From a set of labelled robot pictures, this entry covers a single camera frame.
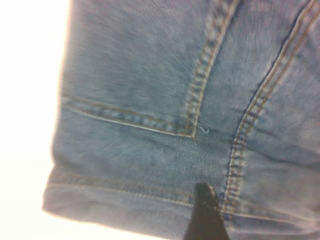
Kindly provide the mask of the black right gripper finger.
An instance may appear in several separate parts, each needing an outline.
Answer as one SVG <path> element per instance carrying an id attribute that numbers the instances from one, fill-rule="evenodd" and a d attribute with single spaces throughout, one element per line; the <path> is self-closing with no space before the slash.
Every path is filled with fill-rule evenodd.
<path id="1" fill-rule="evenodd" d="M 228 240 L 215 188 L 207 183 L 194 187 L 194 201 L 185 240 Z"/>

